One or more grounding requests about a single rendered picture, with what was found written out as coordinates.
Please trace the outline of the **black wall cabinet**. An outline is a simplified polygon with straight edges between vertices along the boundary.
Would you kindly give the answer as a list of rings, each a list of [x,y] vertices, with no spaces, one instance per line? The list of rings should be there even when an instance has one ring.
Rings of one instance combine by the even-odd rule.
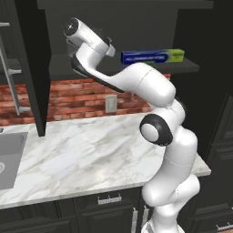
[[[46,14],[52,57],[49,73],[53,80],[76,79],[63,34],[67,19],[74,16],[88,26],[101,28],[112,39],[118,53],[124,50],[180,48],[189,30],[183,13],[199,17],[213,7],[211,0],[37,0]]]

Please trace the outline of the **black base cupboard door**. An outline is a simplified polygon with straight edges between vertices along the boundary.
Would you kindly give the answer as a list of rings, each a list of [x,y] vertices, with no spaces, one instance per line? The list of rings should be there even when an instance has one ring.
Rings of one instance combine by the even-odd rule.
[[[70,200],[0,210],[0,233],[79,233]]]
[[[82,214],[79,233],[131,233],[132,214],[130,206]]]

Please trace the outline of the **black drawer front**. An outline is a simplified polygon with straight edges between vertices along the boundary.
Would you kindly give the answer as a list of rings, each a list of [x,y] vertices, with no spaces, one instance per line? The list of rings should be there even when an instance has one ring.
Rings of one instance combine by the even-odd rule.
[[[74,198],[74,203],[77,211],[88,211],[89,209],[102,209],[102,208],[123,206],[126,204],[136,204],[140,198],[140,191],[141,191],[140,187],[109,191],[109,192]],[[110,203],[106,205],[97,204],[97,197],[100,197],[101,199],[105,199],[108,198],[108,196],[115,198],[118,195],[122,197],[122,200],[120,202]]]

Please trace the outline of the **black tall cabinet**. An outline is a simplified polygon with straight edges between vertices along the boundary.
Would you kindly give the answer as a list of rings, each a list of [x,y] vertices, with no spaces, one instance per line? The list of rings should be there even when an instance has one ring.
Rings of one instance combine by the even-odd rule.
[[[233,0],[180,0],[174,45],[199,66],[173,75],[187,110],[184,127],[198,137],[211,174],[180,212],[187,233],[233,230]]]

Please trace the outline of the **blue green aluminum foil box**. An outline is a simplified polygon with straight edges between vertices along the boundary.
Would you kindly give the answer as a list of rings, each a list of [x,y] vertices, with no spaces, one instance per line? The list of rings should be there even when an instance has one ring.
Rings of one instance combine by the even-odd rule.
[[[185,51],[181,49],[155,49],[122,51],[121,63],[131,65],[137,62],[176,63],[182,62]]]

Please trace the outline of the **black wall cabinet door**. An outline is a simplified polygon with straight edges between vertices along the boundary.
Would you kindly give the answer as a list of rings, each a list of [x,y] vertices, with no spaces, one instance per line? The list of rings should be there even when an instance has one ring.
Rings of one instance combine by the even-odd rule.
[[[15,0],[15,8],[23,37],[25,52],[25,81],[35,119],[37,134],[46,135],[46,119],[50,92],[48,71],[51,49],[45,11],[36,0]]]

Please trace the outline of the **grey wall outlet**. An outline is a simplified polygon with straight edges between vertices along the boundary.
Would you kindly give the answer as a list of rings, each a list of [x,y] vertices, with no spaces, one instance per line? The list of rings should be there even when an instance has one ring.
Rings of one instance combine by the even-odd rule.
[[[106,112],[115,113],[117,111],[117,95],[106,96]]]

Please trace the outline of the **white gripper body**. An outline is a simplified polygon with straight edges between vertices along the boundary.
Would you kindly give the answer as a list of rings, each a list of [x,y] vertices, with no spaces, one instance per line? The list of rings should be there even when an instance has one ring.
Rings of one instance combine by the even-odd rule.
[[[112,45],[105,44],[105,55],[114,57],[116,53],[116,49]]]

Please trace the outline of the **grey metal sink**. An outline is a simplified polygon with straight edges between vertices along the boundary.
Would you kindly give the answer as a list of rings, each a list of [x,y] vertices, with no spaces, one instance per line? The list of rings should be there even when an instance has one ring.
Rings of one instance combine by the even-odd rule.
[[[26,132],[0,135],[0,190],[14,187],[26,138]]]

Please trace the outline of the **grey metal wall rail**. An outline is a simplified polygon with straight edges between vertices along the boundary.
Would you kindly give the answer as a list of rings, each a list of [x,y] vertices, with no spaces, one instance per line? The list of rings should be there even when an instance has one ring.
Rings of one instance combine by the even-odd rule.
[[[9,89],[15,104],[15,112],[20,115],[23,112],[30,111],[31,108],[28,106],[20,106],[19,99],[15,90],[15,82],[12,75],[18,75],[22,73],[21,69],[11,69],[8,63],[8,59],[5,53],[5,46],[2,37],[0,36],[0,58],[3,65],[5,77],[9,85]]]

